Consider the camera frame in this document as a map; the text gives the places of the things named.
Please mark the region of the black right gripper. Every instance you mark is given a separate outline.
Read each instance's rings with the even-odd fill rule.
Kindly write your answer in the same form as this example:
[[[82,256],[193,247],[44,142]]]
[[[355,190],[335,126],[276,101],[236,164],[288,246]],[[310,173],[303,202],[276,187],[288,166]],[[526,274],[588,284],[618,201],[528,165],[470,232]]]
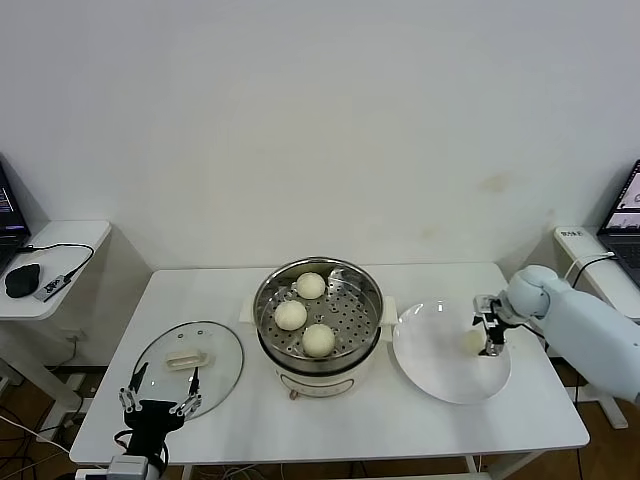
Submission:
[[[497,357],[503,352],[504,332],[509,328],[509,325],[491,306],[483,306],[480,312],[474,313],[472,326],[482,328],[486,333],[485,344],[479,352],[479,356]]]

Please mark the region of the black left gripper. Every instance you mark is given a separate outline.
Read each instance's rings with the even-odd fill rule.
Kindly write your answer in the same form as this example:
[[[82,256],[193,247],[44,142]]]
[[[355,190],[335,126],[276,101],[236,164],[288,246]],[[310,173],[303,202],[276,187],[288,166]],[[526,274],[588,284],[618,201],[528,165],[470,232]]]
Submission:
[[[125,425],[132,431],[126,453],[137,456],[159,456],[166,436],[182,428],[185,417],[191,417],[200,407],[199,368],[190,377],[188,395],[181,403],[160,400],[139,400],[148,363],[144,362],[131,375],[129,384],[118,393]]]

